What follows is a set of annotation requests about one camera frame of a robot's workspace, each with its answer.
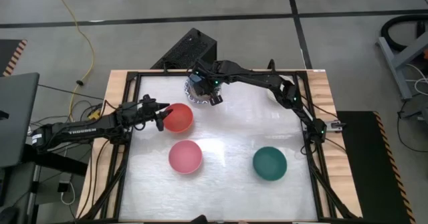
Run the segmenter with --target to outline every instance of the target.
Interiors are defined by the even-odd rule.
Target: wooden board
[[[110,78],[108,80],[107,90],[105,99],[109,101],[113,106],[118,106],[123,98],[126,75],[128,71],[137,72],[162,72],[163,70],[112,70],[110,72]],[[171,72],[183,72],[185,70],[171,70]],[[278,71],[296,71],[296,70],[278,70]],[[328,84],[328,78],[325,70],[305,70],[308,73],[308,80],[310,85],[310,91],[312,95],[313,103],[320,108],[336,114],[332,93]],[[109,114],[113,111],[110,107],[104,111],[105,114]],[[334,120],[335,117],[330,114],[324,113],[321,110],[315,109],[317,118],[321,118],[324,121]],[[344,147],[343,138],[341,134],[328,133],[327,138],[333,140],[339,145]],[[94,192],[94,178],[95,178],[95,162],[98,153],[100,152],[102,145],[105,143],[105,139],[99,138],[94,141],[94,147],[92,150],[92,184],[90,187],[90,171],[86,171],[86,178],[82,189],[82,195],[80,197],[78,213],[84,208],[82,215],[84,215],[92,206],[92,193]],[[330,185],[342,202],[357,216],[361,216],[361,208],[356,195],[354,180],[350,171],[348,157],[346,153],[340,150],[338,147],[329,143],[327,140],[323,144],[324,156],[326,159],[328,176],[330,179]],[[99,197],[106,186],[106,180],[108,175],[108,168],[110,165],[110,159],[112,155],[112,145],[107,144],[104,147],[100,160],[98,163],[98,176],[97,185],[95,187],[95,200]],[[116,168],[120,163],[122,155],[118,155],[118,161],[116,162]],[[326,196],[322,187],[320,187],[322,207],[324,210],[324,216],[328,216],[328,205]],[[84,207],[84,203],[89,194],[90,201]],[[107,217],[112,217],[114,212],[114,202],[116,201],[117,188],[115,188],[110,194],[109,206]]]

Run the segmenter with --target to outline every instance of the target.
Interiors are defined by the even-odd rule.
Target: red bowl
[[[191,140],[176,143],[169,151],[169,164],[181,174],[195,172],[202,163],[202,150]]]
[[[187,105],[181,103],[171,104],[167,110],[173,110],[163,120],[163,124],[167,130],[180,133],[186,131],[192,125],[193,113]]]

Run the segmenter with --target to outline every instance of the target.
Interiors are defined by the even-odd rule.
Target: hazard stripe tape
[[[15,69],[19,57],[21,57],[22,52],[24,51],[25,46],[27,45],[27,40],[22,40],[18,46],[16,47],[15,52],[13,53],[11,60],[6,66],[5,71],[3,72],[3,76],[10,76]]]
[[[378,112],[373,112],[373,114],[376,116],[377,124],[381,130],[380,133],[382,134],[382,139],[383,139],[383,142],[385,144],[385,148],[387,149],[387,154],[389,156],[389,162],[391,163],[392,170],[394,172],[395,179],[397,181],[397,186],[400,189],[400,194],[403,198],[404,206],[406,207],[406,211],[407,211],[407,214],[409,216],[410,223],[416,224],[416,220],[415,220],[415,217],[413,216],[412,208],[411,208],[410,202],[407,198],[407,194],[406,194],[406,191],[404,189],[404,185],[403,185],[403,182],[401,180],[399,170],[397,168],[397,165],[395,164],[393,152],[391,151],[391,147],[389,146],[389,143],[388,143],[388,138],[387,138],[387,135],[385,133],[385,128],[383,127],[383,124],[382,124],[381,115]]]

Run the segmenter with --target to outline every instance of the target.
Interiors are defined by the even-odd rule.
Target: black box
[[[197,60],[207,63],[217,60],[217,41],[192,28],[151,69],[185,70]]]

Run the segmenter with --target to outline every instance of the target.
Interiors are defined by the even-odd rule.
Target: gray floor
[[[289,0],[66,0],[82,21],[291,13]],[[296,0],[300,13],[426,9],[422,0]],[[384,22],[394,16],[327,17],[301,19],[313,68],[326,69],[338,110],[376,110],[383,119],[390,144],[407,189],[417,222],[428,221],[428,154],[411,152],[398,141],[398,89],[381,51],[375,46]],[[71,21],[60,0],[0,0],[0,23]],[[147,23],[82,27],[94,44],[96,64],[81,92],[103,96],[110,70],[151,67],[190,28],[196,27],[218,41],[219,59],[247,68],[264,68],[273,58],[279,68],[303,69],[304,63],[293,19]],[[393,37],[411,42],[413,25],[392,30]],[[14,74],[39,72],[40,82],[71,90],[90,65],[90,50],[74,27],[0,29],[1,39],[27,39],[28,45]],[[67,114],[70,96],[39,88],[33,120]],[[418,97],[409,109],[424,101]],[[78,115],[84,105],[76,108]],[[428,149],[427,126],[403,121],[403,139]],[[86,148],[70,151],[80,157]],[[52,175],[43,169],[42,178]],[[74,183],[80,193],[82,178]],[[58,180],[43,184],[39,223],[70,220],[55,192]]]

